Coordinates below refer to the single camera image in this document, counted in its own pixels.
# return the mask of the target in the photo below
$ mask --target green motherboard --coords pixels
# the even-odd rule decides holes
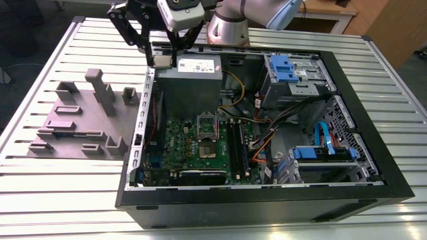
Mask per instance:
[[[199,130],[197,120],[184,121],[168,119],[165,126],[164,151],[161,155],[149,154],[152,171],[150,178],[156,179],[153,186],[168,186],[170,172],[179,170],[217,170],[227,172],[227,185],[247,185],[260,183],[260,170],[257,163],[249,162],[249,174],[236,179],[232,175],[227,125],[228,121],[213,122],[200,118]],[[253,141],[253,131],[249,122],[241,122],[243,139],[245,147]],[[212,133],[215,139],[200,139],[201,133]]]

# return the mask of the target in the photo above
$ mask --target ram slot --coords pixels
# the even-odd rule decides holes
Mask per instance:
[[[243,131],[243,124],[239,120],[239,137],[240,137],[240,154],[241,154],[241,160],[243,160],[243,169],[244,169],[244,175],[249,175],[249,162],[248,162],[248,150],[247,150],[247,143],[245,143],[245,133]]]
[[[240,127],[239,127],[239,123],[235,122],[233,123],[233,147],[235,147],[235,158],[236,158],[236,162],[237,162],[237,170],[239,170],[239,174],[240,177],[245,176],[245,165],[244,165],[244,158],[241,156],[241,152],[243,152],[243,148],[241,148],[241,143],[244,143],[244,138],[241,138],[240,135]]]
[[[233,134],[233,121],[232,119],[227,122],[227,145],[228,145],[228,156],[229,156],[229,170],[231,177],[240,179],[240,173],[237,168],[236,150],[235,150],[235,134]]]

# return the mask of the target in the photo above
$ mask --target aluminum table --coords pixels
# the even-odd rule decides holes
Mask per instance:
[[[152,41],[166,40],[152,32]],[[205,43],[205,30],[197,42]],[[108,19],[76,17],[0,136],[0,237],[54,239],[424,239],[427,113],[372,42],[360,36],[249,29],[252,46],[332,51],[416,197],[333,223],[142,230],[114,208],[122,162],[26,157],[60,81],[78,89],[88,68],[113,90],[140,92],[145,59]]]

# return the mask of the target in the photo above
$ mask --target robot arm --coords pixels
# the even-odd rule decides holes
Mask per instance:
[[[126,0],[113,4],[106,13],[125,43],[144,52],[149,67],[176,67],[177,51],[189,49],[204,25],[205,11],[215,16],[208,26],[208,39],[213,44],[244,45],[248,41],[248,21],[281,30],[293,18],[301,0]],[[141,25],[140,33],[126,20],[130,14]],[[179,31],[188,29],[184,36]],[[170,59],[156,57],[149,43],[150,30],[165,31],[172,46]]]
[[[125,3],[113,4],[106,13],[125,43],[136,45],[145,54],[146,65],[156,67],[149,43],[150,30],[165,31],[172,46],[172,63],[176,67],[177,51],[189,49],[197,39],[203,28],[205,11],[216,8],[221,0],[126,0]],[[126,14],[130,14],[141,25],[140,33],[132,27]],[[188,29],[184,36],[179,31]]]
[[[244,45],[248,42],[248,19],[268,29],[283,30],[301,2],[303,0],[224,0],[208,26],[209,43]]]

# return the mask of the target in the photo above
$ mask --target yellow wire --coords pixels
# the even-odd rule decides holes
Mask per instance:
[[[237,76],[235,74],[232,74],[229,71],[225,71],[223,70],[224,73],[228,73],[239,82],[240,86],[241,86],[241,96],[239,98],[237,101],[235,101],[232,104],[228,104],[228,105],[219,105],[220,108],[228,108],[228,107],[232,107],[233,105],[236,105],[241,100],[243,100],[243,97],[245,96],[245,86],[241,82],[241,80],[237,78]]]

